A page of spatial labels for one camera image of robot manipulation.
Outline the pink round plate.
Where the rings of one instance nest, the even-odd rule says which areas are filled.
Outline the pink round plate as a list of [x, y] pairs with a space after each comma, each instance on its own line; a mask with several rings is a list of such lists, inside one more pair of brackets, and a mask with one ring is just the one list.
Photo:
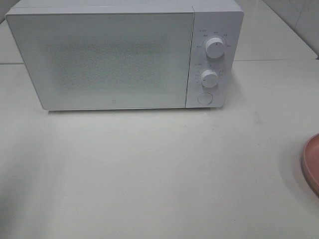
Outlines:
[[304, 146], [302, 158], [304, 177], [311, 189], [319, 195], [319, 135], [311, 137]]

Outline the white microwave door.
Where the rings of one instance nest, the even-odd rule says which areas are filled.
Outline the white microwave door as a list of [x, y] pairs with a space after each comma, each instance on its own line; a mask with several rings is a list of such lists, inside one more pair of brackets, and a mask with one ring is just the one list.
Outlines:
[[10, 15], [45, 110], [182, 108], [192, 13]]

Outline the white microwave oven body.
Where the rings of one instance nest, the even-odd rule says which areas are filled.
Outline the white microwave oven body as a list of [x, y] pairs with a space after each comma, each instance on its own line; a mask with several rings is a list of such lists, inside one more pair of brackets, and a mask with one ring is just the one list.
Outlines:
[[45, 110], [216, 108], [244, 12], [233, 0], [21, 0], [5, 18]]

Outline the white microwave knob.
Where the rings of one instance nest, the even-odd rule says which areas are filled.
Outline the white microwave knob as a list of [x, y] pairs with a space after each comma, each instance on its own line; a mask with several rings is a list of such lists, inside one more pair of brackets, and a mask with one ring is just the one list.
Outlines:
[[224, 54], [225, 42], [220, 36], [213, 36], [205, 42], [206, 56], [211, 59], [217, 59]]
[[219, 82], [217, 73], [213, 70], [205, 70], [201, 73], [201, 84], [205, 88], [213, 88]]

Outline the round white door button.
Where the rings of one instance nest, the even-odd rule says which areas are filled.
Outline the round white door button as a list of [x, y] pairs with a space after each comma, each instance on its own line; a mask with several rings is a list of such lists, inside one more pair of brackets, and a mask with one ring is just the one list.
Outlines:
[[210, 93], [202, 93], [198, 96], [197, 101], [202, 105], [210, 105], [213, 101], [213, 96]]

